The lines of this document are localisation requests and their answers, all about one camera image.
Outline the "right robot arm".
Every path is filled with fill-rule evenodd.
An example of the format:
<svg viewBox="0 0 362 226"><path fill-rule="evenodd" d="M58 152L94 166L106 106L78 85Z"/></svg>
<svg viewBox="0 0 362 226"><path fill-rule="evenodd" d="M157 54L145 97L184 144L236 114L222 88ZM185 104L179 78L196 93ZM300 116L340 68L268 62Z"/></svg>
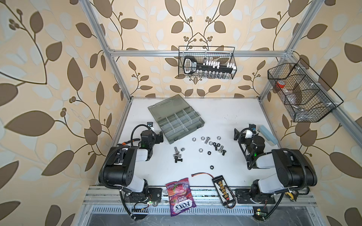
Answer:
<svg viewBox="0 0 362 226"><path fill-rule="evenodd" d="M234 138L246 160L248 170L275 169L276 173L253 181L249 198L259 202L276 194L298 194L300 190L316 186L317 175L299 150L279 148L265 152L265 139L251 124L241 131L234 129Z"/></svg>

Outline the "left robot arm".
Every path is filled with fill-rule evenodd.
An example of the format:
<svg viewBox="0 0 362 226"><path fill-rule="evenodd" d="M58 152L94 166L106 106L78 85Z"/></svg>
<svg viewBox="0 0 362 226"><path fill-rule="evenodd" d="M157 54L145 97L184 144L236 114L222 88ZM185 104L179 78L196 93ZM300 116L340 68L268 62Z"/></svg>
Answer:
<svg viewBox="0 0 362 226"><path fill-rule="evenodd" d="M155 145L164 142L162 131L155 133L147 124L137 125L130 140L111 147L99 172L99 182L106 188L148 196L146 179L135 176L137 162L149 161Z"/></svg>

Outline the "light blue sharpening block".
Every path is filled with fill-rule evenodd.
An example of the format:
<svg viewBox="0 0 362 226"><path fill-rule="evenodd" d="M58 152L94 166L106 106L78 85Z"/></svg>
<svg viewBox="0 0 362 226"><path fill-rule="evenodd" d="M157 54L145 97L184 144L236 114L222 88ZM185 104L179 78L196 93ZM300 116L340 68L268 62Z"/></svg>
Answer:
<svg viewBox="0 0 362 226"><path fill-rule="evenodd" d="M278 140L277 138L268 130L264 125L260 125L257 129L259 134L266 140L266 142L271 146L277 146Z"/></svg>

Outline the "grey plastic organizer box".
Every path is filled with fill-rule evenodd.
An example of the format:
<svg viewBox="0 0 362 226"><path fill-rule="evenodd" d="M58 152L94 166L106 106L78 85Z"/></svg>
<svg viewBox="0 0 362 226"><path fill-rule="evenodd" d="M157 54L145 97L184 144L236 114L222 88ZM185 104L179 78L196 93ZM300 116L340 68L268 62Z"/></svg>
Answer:
<svg viewBox="0 0 362 226"><path fill-rule="evenodd" d="M169 144L184 138L205 125L200 114L180 95L151 105L148 110Z"/></svg>

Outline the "black parallel charging board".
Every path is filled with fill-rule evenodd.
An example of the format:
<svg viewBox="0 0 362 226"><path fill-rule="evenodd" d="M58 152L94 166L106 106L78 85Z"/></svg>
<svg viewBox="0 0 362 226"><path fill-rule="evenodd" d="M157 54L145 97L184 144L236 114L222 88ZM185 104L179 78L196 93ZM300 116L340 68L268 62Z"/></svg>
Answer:
<svg viewBox="0 0 362 226"><path fill-rule="evenodd" d="M233 209L236 206L235 195L227 185L222 175L214 177L212 183L217 191L217 195L221 200L223 207Z"/></svg>

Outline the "yellow tape measure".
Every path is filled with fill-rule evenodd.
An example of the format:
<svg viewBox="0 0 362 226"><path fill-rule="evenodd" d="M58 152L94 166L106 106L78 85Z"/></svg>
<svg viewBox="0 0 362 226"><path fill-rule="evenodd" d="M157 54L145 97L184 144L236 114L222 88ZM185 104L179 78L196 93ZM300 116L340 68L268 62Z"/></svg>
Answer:
<svg viewBox="0 0 362 226"><path fill-rule="evenodd" d="M298 191L288 191L284 193L292 202L296 202L299 196Z"/></svg>

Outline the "red item in basket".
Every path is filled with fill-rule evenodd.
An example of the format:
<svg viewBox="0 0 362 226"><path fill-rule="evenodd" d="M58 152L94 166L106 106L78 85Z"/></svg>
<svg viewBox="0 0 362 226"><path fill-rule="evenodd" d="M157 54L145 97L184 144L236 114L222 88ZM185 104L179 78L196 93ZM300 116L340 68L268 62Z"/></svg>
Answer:
<svg viewBox="0 0 362 226"><path fill-rule="evenodd" d="M283 80L278 80L276 82L276 87L279 88L279 89L283 89L283 88L285 88L285 86L286 86L286 83Z"/></svg>

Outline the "purple Fox's candy bag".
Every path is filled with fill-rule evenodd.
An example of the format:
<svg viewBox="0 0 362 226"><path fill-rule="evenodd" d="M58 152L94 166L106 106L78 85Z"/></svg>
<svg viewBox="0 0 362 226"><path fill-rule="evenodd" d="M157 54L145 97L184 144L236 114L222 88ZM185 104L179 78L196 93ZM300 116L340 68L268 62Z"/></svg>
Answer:
<svg viewBox="0 0 362 226"><path fill-rule="evenodd" d="M169 198L171 217L175 217L180 213L197 207L191 193L188 178L166 184L166 190Z"/></svg>

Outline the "socket set with ratchet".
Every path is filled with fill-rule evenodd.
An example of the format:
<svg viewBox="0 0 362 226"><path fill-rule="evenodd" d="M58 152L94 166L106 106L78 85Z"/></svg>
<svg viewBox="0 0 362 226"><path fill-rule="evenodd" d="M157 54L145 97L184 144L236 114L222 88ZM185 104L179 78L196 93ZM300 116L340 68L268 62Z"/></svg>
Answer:
<svg viewBox="0 0 362 226"><path fill-rule="evenodd" d="M198 75L203 74L234 74L236 73L237 67L234 63L227 63L227 65L222 65L219 61L209 61L203 59L199 63L195 57L186 56L181 64L184 74L194 74Z"/></svg>

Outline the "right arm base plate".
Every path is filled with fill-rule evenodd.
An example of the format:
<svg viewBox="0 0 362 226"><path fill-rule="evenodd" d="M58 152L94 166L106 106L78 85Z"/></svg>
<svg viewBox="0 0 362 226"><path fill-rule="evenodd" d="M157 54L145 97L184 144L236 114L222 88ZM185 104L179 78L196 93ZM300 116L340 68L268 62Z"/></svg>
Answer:
<svg viewBox="0 0 362 226"><path fill-rule="evenodd" d="M275 204L275 198L271 194L256 193L253 195L250 189L238 188L234 190L238 204Z"/></svg>

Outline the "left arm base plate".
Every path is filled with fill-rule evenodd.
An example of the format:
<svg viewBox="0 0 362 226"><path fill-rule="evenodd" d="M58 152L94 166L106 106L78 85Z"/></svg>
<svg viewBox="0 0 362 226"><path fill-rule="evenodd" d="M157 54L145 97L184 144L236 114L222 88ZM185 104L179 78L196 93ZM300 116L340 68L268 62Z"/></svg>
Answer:
<svg viewBox="0 0 362 226"><path fill-rule="evenodd" d="M140 193L131 192L126 193L124 197L126 202L136 203L136 202L151 202L151 203L160 203L162 199L162 188L161 187L146 187Z"/></svg>

